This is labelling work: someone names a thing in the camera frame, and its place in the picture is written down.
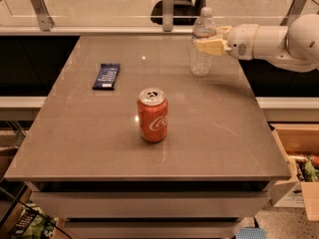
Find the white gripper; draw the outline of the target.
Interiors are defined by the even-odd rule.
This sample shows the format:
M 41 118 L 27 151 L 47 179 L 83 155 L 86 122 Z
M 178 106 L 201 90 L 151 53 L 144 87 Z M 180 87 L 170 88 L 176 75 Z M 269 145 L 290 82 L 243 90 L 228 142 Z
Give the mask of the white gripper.
M 193 45 L 199 52 L 208 55 L 221 56 L 227 52 L 237 60 L 252 60 L 258 28 L 257 24 L 241 24 L 234 28 L 219 26 L 216 28 L 217 39 L 195 39 Z

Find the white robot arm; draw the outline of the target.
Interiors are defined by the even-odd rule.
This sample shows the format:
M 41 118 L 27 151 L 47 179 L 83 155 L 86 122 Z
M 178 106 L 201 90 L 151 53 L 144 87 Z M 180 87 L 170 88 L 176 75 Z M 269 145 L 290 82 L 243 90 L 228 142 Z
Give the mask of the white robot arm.
M 193 40 L 207 55 L 264 60 L 276 68 L 306 73 L 319 68 L 319 15 L 298 17 L 290 26 L 241 24 L 218 27 L 217 35 Z

